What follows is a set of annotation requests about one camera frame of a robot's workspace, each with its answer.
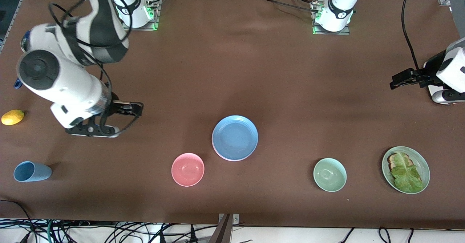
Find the bread slice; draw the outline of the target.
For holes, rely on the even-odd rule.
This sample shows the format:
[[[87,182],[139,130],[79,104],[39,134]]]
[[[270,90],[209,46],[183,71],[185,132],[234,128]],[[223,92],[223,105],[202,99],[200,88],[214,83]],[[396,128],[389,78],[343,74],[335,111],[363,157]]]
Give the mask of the bread slice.
[[[409,155],[404,152],[395,152],[388,157],[387,162],[390,171],[398,166],[406,168],[414,165]]]

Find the white toaster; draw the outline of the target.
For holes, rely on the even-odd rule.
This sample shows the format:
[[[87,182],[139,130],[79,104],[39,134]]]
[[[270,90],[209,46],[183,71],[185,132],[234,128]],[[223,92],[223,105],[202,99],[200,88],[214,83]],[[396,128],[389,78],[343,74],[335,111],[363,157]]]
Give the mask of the white toaster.
[[[427,89],[431,97],[435,92],[446,89],[465,93],[465,60],[457,57],[449,61],[450,64],[443,71],[437,72],[437,76],[450,88],[430,85]]]

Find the yellow lemon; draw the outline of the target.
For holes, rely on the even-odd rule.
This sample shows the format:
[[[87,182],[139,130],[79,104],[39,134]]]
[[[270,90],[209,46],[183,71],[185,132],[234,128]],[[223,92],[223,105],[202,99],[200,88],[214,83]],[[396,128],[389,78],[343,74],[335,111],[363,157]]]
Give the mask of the yellow lemon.
[[[4,125],[11,126],[18,124],[21,122],[25,117],[25,112],[19,109],[14,109],[6,112],[1,117],[1,122]]]

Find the green plate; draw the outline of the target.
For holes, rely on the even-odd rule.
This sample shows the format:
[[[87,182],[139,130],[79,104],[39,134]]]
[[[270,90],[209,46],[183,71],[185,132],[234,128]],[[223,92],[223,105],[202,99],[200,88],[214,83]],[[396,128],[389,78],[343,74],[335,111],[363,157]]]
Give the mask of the green plate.
[[[422,155],[420,155],[420,153],[418,153],[416,150],[414,150],[414,149],[412,149],[410,147],[397,146],[397,147],[392,147],[392,148],[388,149],[387,152],[385,152],[385,155],[383,156],[383,158],[381,160],[381,170],[382,170],[383,176],[385,177],[385,180],[389,183],[389,185],[392,188],[394,188],[398,192],[401,192],[401,193],[404,193],[404,194],[413,195],[413,194],[418,194],[418,193],[422,192],[422,191],[420,191],[420,192],[417,192],[417,193],[405,193],[405,192],[402,192],[399,189],[394,187],[394,179],[393,179],[393,177],[391,175],[391,172],[389,170],[387,159],[388,159],[388,157],[390,155],[394,154],[395,152],[404,152],[407,155],[409,155],[409,157],[412,160],[412,162],[414,163],[414,165],[416,165],[417,171],[420,174],[421,179],[423,180],[424,189],[422,191],[424,191],[428,187],[428,184],[429,184],[429,181],[430,181],[429,166],[428,166],[428,163],[426,162],[425,158],[423,158]]]

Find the dark wedge post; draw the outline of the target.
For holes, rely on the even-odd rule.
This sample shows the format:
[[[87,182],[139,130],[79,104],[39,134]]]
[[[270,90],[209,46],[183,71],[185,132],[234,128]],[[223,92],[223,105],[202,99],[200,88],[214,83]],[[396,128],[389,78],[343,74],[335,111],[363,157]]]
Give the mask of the dark wedge post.
[[[216,227],[214,233],[211,235],[208,243],[230,243],[231,233],[234,224],[233,214],[223,214],[219,225]]]

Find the green deep bowl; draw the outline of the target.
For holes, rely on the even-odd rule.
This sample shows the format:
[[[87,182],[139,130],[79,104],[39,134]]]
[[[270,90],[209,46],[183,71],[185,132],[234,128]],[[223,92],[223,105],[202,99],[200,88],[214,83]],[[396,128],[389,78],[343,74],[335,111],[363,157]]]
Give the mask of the green deep bowl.
[[[338,160],[323,158],[315,164],[313,178],[319,188],[334,193],[342,190],[347,183],[347,171]]]

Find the pink deep bowl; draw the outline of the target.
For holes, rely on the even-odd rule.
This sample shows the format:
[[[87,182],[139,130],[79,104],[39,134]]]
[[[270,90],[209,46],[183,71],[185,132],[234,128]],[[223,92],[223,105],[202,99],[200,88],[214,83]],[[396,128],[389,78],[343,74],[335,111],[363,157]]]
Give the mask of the pink deep bowl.
[[[204,176],[205,165],[201,157],[193,153],[184,153],[176,157],[171,166],[171,176],[180,186],[191,187],[198,184]]]

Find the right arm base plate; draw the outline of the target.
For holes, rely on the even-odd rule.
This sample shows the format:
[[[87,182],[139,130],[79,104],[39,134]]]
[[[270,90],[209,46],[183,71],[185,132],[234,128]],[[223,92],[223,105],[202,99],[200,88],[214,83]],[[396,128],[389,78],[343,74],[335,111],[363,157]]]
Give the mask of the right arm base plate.
[[[123,28],[126,31],[130,28],[133,31],[156,31],[160,15],[161,3],[149,4],[147,0],[140,0],[140,4],[132,11],[131,15],[126,8],[118,10],[118,16],[121,18]]]

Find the blue shallow bowl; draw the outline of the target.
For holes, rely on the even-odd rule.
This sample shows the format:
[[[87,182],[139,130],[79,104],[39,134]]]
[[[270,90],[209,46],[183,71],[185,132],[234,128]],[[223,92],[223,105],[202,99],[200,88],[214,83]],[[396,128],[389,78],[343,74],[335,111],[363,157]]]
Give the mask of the blue shallow bowl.
[[[221,119],[211,134],[215,139],[256,139],[259,141],[255,124],[246,117],[232,115]]]

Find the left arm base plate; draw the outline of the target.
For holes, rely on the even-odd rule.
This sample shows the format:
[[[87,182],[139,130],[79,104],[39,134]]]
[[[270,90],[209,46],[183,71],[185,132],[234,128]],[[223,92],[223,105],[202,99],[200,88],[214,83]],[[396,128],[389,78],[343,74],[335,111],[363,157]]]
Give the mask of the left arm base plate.
[[[320,18],[323,13],[323,3],[321,1],[314,1],[310,3],[312,10],[312,32],[314,35],[336,35],[336,36],[348,36],[350,34],[349,25],[345,25],[341,31],[332,32],[328,31],[320,24]]]

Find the brown table cover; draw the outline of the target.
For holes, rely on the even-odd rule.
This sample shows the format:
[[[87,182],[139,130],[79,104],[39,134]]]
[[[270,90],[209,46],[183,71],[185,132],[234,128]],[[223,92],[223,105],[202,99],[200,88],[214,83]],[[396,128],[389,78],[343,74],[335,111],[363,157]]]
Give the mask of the brown table cover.
[[[465,104],[438,105],[417,85],[390,89],[412,66],[403,0],[358,0],[348,36],[314,35],[303,10],[264,0],[165,0],[157,31],[135,31],[119,63],[106,64],[123,101],[143,114],[116,138],[67,134],[50,102],[15,89],[25,31],[52,22],[50,2],[24,0],[0,54],[0,218],[245,225],[465,229]],[[231,162],[211,134],[240,115],[258,130],[255,151]],[[418,194],[392,188],[388,149],[416,150],[430,181]],[[201,157],[191,187],[171,176],[181,154]],[[313,178],[323,158],[347,171],[330,193]],[[18,182],[15,167],[45,164],[50,178]]]

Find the green lettuce leaf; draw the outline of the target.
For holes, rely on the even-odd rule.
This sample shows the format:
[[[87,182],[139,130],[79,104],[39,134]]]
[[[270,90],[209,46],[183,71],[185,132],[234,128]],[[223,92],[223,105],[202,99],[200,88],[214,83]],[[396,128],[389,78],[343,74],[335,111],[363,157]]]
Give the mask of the green lettuce leaf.
[[[405,193],[417,193],[424,189],[423,180],[417,171],[416,165],[410,167],[395,167],[391,171],[394,187]]]

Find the pink shallow bowl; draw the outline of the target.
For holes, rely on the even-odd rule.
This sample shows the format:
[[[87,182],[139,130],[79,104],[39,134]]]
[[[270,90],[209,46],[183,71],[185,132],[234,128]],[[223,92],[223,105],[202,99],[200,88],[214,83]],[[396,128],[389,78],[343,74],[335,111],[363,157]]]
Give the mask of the pink shallow bowl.
[[[256,149],[258,140],[252,139],[211,139],[216,155],[220,158],[238,162],[248,158]]]

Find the blue cup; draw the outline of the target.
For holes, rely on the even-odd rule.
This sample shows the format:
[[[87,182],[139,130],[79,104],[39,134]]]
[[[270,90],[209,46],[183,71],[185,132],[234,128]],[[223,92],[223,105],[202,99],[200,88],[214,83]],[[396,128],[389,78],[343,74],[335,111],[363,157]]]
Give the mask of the blue cup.
[[[52,172],[45,164],[25,161],[15,167],[13,177],[18,182],[36,182],[50,178]]]

